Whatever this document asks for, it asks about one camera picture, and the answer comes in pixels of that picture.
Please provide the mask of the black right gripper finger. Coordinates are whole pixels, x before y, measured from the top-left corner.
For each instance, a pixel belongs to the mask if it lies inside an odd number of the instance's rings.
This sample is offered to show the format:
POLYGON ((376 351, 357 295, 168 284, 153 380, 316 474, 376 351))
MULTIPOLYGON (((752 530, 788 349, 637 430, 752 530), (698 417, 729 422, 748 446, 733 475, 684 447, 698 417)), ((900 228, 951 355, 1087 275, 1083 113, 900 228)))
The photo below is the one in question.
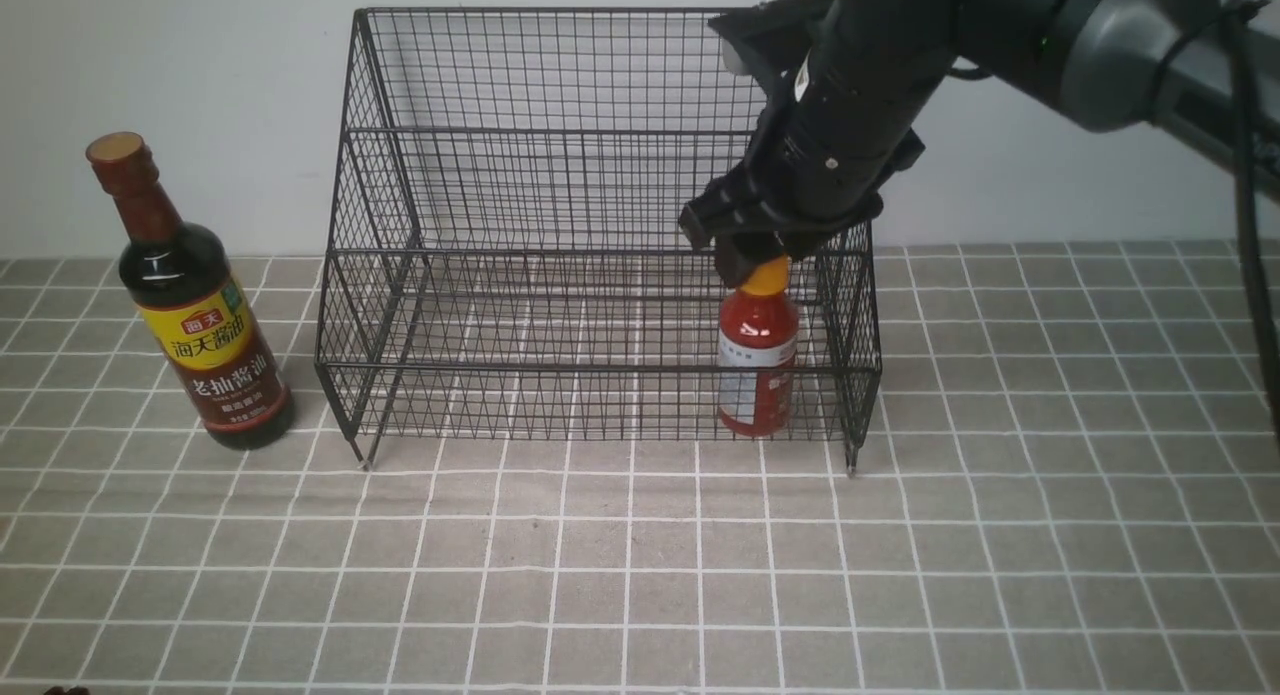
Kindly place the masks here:
POLYGON ((767 262, 785 259, 773 233, 740 233, 716 239, 716 273, 728 289, 740 288, 767 262))

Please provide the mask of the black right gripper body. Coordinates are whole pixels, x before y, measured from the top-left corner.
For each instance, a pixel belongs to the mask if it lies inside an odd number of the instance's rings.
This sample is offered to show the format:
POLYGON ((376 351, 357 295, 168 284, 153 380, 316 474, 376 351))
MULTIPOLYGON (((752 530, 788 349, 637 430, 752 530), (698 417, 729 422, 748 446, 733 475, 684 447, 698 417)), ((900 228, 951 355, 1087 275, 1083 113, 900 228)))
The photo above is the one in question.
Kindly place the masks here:
POLYGON ((680 212, 690 247, 773 233, 808 259, 877 218, 882 186, 922 152, 925 0, 780 0, 708 26, 765 106, 740 161, 680 212))

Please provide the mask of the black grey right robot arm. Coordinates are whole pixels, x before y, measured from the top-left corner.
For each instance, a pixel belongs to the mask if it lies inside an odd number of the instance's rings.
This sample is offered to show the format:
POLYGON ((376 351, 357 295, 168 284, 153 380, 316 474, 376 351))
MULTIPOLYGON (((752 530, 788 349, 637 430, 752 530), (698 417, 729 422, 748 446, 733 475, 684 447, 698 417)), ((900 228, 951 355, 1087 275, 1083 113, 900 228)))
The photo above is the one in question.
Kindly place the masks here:
POLYGON ((744 157, 685 204, 727 288, 877 218, 955 63, 1091 133, 1160 127, 1277 198, 1277 38, 1253 0, 777 0, 709 20, 764 90, 744 157))

